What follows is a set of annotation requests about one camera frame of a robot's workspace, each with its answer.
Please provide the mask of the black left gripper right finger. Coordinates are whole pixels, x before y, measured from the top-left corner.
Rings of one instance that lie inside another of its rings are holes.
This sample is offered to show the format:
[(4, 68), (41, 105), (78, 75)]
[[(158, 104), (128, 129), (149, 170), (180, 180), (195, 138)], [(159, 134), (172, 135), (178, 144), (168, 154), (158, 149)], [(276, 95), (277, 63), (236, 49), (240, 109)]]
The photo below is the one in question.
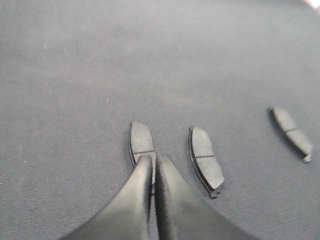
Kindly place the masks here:
[(197, 195), (167, 154), (156, 158), (155, 210), (161, 240), (256, 239)]

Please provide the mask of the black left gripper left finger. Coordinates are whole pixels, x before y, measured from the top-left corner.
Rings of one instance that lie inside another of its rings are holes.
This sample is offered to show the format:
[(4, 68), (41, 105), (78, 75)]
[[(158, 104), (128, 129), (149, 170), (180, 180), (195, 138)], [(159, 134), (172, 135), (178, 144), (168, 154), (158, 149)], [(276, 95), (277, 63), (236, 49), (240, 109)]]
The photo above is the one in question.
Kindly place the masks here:
[(63, 240), (147, 240), (153, 165), (142, 155), (117, 195)]

